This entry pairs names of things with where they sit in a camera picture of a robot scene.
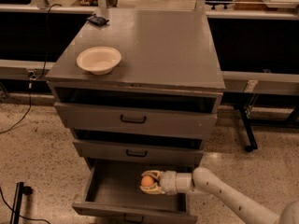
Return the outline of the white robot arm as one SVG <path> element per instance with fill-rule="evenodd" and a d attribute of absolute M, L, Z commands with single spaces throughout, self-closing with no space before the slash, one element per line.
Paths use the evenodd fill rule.
<path fill-rule="evenodd" d="M 221 181 L 204 167 L 192 173 L 149 170 L 142 173 L 140 189 L 151 195 L 213 194 L 246 224 L 299 224 L 299 202 L 289 203 L 276 214 Z"/>

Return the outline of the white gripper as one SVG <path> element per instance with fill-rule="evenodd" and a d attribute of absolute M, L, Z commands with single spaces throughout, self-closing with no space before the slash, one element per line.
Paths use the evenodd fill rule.
<path fill-rule="evenodd" d="M 158 170 L 149 170 L 141 174 L 142 177 L 150 176 L 156 182 L 159 182 L 159 185 L 153 184 L 149 187 L 141 186 L 140 189 L 150 195 L 160 195 L 160 194 L 177 194 L 177 173 L 175 171 L 158 171 Z"/>

